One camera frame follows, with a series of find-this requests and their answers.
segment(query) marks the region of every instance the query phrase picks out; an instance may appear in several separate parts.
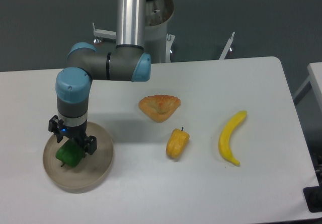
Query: round plate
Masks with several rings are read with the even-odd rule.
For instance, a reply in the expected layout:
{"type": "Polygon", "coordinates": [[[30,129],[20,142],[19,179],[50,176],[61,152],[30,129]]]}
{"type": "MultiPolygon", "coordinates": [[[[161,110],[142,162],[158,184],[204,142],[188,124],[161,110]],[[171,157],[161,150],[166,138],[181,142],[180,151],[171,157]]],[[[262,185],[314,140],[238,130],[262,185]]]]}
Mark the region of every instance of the round plate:
{"type": "Polygon", "coordinates": [[[68,140],[66,137],[57,143],[56,137],[51,136],[44,149],[45,171],[53,182],[69,192],[88,191],[99,185],[112,162],[113,144],[107,131],[95,123],[88,122],[86,134],[96,137],[97,149],[93,155],[87,154],[74,168],[68,165],[61,167],[62,162],[56,159],[56,152],[68,140]]]}

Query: yellow banana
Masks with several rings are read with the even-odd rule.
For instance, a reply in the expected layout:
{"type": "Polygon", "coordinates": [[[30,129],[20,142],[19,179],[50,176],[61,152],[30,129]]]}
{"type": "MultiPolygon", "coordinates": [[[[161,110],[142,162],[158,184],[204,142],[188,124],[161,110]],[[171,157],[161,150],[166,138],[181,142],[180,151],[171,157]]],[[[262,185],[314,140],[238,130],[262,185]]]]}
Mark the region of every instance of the yellow banana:
{"type": "Polygon", "coordinates": [[[230,146],[229,146],[229,139],[233,132],[233,130],[240,125],[243,120],[247,116],[247,111],[240,111],[237,112],[227,123],[223,131],[221,132],[221,135],[219,137],[219,143],[218,148],[220,155],[227,161],[233,163],[236,166],[240,165],[240,162],[235,159],[235,157],[232,155],[230,146]]]}

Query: toy yellow pepper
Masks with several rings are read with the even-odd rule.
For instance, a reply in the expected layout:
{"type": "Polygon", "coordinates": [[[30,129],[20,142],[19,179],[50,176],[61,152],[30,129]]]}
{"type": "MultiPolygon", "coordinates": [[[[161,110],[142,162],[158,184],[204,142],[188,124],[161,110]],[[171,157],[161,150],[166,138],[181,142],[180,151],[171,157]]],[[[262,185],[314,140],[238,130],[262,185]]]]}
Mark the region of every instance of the toy yellow pepper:
{"type": "Polygon", "coordinates": [[[175,129],[167,144],[167,155],[172,158],[177,158],[181,155],[183,149],[186,147],[189,141],[189,134],[182,129],[175,129]]]}

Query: metal pole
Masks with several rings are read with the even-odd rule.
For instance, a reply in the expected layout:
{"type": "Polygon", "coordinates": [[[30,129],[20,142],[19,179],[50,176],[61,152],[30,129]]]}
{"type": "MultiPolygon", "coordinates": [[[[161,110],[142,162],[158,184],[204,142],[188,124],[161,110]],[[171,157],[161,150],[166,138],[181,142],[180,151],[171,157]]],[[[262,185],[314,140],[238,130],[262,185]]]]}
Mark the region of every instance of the metal pole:
{"type": "Polygon", "coordinates": [[[144,47],[145,0],[118,0],[116,47],[144,47]]]}

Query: bread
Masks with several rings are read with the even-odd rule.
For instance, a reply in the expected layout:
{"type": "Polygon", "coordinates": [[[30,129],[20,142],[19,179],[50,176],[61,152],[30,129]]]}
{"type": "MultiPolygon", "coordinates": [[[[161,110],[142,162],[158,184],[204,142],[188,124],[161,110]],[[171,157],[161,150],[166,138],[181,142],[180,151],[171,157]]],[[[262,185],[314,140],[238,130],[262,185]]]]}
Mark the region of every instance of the bread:
{"type": "Polygon", "coordinates": [[[155,122],[166,121],[180,105],[178,97],[167,95],[144,97],[139,102],[141,111],[155,122]]]}

